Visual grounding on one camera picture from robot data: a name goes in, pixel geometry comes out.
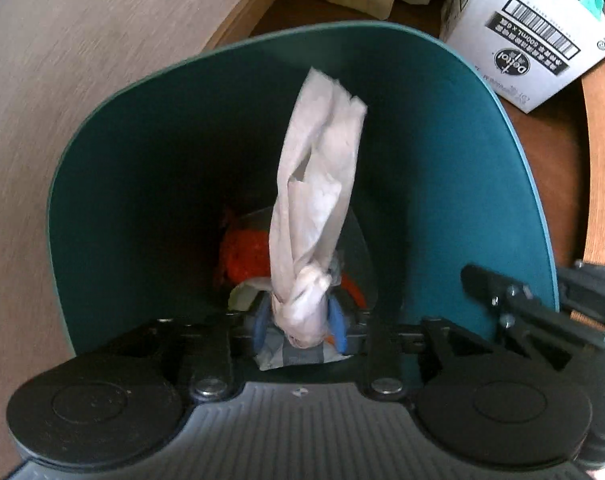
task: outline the beige wall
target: beige wall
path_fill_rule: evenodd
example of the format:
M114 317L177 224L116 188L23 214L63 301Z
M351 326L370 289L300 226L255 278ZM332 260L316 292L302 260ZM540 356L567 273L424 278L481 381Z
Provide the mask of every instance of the beige wall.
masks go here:
M0 0L0 476L12 391L70 356L45 235L56 163L102 100L197 54L240 0Z

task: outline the orange object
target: orange object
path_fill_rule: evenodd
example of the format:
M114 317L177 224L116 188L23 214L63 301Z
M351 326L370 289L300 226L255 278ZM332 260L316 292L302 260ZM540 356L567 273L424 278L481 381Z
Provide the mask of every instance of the orange object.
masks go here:
M269 234L252 229L227 229L220 243L220 268L233 283L269 277Z
M344 272L341 276L340 286L349 293L358 308L367 308L367 302L365 301L365 297L362 292L360 292L358 285L356 285L356 283L353 282Z

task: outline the round black pad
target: round black pad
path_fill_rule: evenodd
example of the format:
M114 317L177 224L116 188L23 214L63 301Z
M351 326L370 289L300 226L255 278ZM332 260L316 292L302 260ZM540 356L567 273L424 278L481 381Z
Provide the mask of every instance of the round black pad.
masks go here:
M569 460L591 421L578 385L509 352L456 359L420 390L416 406L453 453L509 468Z
M101 354L33 378L7 406L24 452L71 468L127 462L165 442L180 416L178 393L148 362Z
M594 410L588 439L593 444L605 446L605 352L574 357L563 374L585 388Z
M580 449L578 460L599 464L599 468L605 466L605 447L593 447L583 445Z

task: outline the trash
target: trash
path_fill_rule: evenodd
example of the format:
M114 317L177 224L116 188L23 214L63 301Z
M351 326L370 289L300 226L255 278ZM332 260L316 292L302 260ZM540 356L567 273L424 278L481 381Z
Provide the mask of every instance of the trash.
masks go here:
M530 112L605 57L602 0L446 0L440 39Z
M265 371L283 366L332 363L350 357L341 354L329 341L322 341L313 348L296 348L281 330L270 326L266 329L265 344L256 355L256 362L258 368Z
M272 211L268 207L234 218L222 237L215 281L218 286L225 284L233 287L228 300L229 310L244 312L260 290L272 291L267 231ZM260 235L237 235L235 231ZM255 253L266 253L266 265L263 257L256 257ZM335 285L343 288L359 309L373 308L377 300L374 267L358 219L351 209L347 210L336 253L340 257L332 261L340 260L340 280Z
M311 69L284 138L269 229L272 310L297 348L327 335L327 271L349 207L366 111Z

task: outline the barcode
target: barcode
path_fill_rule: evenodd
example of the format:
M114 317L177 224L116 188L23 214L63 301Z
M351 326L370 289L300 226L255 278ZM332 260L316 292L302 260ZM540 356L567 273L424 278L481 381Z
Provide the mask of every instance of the barcode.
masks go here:
M494 12L489 22L485 25L489 30L498 34L505 41L515 45L525 58L531 56L535 62L545 67L554 75L560 75L569 68L561 58L562 56L551 49L544 41L537 40L531 32L516 21L503 16L499 12Z
M512 16L542 40L563 54L566 59L571 59L580 49L574 45L563 33L558 31L551 23L540 14L527 7L519 0L509 0L503 10Z

